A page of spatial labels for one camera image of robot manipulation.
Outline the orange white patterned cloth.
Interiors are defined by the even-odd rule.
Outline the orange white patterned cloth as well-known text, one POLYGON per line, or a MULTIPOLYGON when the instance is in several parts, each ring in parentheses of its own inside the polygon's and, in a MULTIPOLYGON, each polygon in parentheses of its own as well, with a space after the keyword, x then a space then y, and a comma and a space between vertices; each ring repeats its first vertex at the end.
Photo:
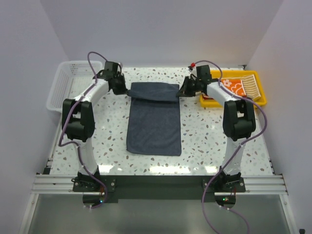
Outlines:
POLYGON ((228 90, 236 95, 241 97, 247 96, 241 79, 224 78, 221 82, 228 90))

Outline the dark grey towel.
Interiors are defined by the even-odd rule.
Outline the dark grey towel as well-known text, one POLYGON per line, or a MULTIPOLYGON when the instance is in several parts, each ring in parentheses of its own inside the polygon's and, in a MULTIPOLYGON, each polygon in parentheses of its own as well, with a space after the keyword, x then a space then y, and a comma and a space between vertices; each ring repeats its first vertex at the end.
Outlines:
POLYGON ((132 154, 180 156, 180 103, 178 84, 133 82, 126 149, 132 154))

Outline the yellow striped Doraemon towel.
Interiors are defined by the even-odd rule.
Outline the yellow striped Doraemon towel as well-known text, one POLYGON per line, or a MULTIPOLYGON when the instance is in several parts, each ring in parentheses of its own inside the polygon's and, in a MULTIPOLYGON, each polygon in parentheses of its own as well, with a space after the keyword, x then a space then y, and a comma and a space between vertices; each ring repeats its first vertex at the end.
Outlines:
POLYGON ((261 97, 256 79, 254 75, 248 75, 241 77, 242 85, 246 95, 252 98, 254 101, 261 97))

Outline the red patterned towel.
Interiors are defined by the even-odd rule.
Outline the red patterned towel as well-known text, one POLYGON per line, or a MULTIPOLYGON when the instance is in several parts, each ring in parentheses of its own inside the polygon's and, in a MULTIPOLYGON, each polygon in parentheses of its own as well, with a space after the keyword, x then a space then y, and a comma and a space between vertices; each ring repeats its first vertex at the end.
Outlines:
POLYGON ((213 98, 210 97, 210 96, 208 96, 208 95, 202 95, 202 98, 203 98, 204 100, 213 100, 213 98))

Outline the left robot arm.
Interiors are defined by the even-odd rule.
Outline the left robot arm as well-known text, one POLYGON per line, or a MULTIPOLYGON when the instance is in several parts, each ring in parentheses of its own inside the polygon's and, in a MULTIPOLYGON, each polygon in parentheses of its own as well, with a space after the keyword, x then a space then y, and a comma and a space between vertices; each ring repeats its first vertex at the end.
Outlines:
POLYGON ((65 99, 62 104, 62 132, 58 145, 76 146, 80 166, 78 174, 87 176, 84 186, 92 192, 101 187, 92 146, 96 128, 94 108, 111 90, 114 95, 126 95, 128 92, 120 63, 107 61, 104 69, 95 74, 91 84, 81 94, 65 99))

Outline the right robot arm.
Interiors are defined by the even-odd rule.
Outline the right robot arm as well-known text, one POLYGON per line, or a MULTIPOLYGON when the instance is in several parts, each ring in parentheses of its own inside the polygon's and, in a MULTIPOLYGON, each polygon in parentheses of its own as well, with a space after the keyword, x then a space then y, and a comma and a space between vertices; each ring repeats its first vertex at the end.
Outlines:
POLYGON ((226 88, 221 79, 213 78, 209 65, 192 63, 190 75, 177 92, 177 97, 194 97, 205 94, 223 107, 223 132, 227 137, 224 161, 216 176, 218 188, 229 191, 241 177, 243 144, 256 129, 254 105, 250 99, 236 95, 226 88))

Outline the yellow plastic tray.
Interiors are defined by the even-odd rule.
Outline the yellow plastic tray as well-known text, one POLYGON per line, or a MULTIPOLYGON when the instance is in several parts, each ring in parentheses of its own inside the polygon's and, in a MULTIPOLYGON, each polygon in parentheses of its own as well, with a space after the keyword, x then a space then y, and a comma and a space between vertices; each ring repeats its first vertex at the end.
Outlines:
MULTIPOLYGON (((220 72, 217 70, 212 70, 211 73, 212 73, 213 78, 219 78, 219 76, 220 76, 220 72)), ((264 94, 264 91, 262 88, 262 84, 261 84, 259 75, 256 71, 251 71, 251 70, 247 70, 247 71, 244 71, 244 70, 223 70, 223 78, 222 79, 224 79, 224 78, 241 79, 241 77, 248 76, 248 75, 254 75, 255 76, 255 79, 256 79, 260 94, 261 94, 261 97, 258 100, 256 100, 255 102, 260 106, 266 105, 267 100, 266 100, 266 97, 265 97, 265 94, 264 94)), ((199 102, 200 102, 201 107, 204 107, 204 108, 221 107, 221 105, 218 104, 217 101, 215 101, 215 100, 204 100, 202 98, 202 96, 199 96, 199 102)))

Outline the white plastic laundry basket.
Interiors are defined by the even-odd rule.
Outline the white plastic laundry basket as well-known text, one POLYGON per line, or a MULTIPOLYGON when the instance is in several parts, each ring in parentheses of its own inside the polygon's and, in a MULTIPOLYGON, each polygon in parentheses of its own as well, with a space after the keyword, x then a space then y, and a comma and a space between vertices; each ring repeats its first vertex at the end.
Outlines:
POLYGON ((63 101, 83 93, 90 86, 93 76, 92 68, 86 60, 62 62, 56 71, 46 108, 60 113, 63 101))

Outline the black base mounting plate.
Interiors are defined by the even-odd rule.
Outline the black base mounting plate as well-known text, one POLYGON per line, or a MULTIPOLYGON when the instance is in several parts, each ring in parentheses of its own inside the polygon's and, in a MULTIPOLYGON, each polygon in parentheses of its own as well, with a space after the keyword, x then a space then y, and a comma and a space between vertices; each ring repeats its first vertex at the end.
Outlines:
POLYGON ((246 191, 243 178, 227 182, 210 175, 99 175, 94 180, 78 174, 73 192, 82 193, 84 204, 118 203, 122 199, 200 200, 214 202, 218 193, 246 191))

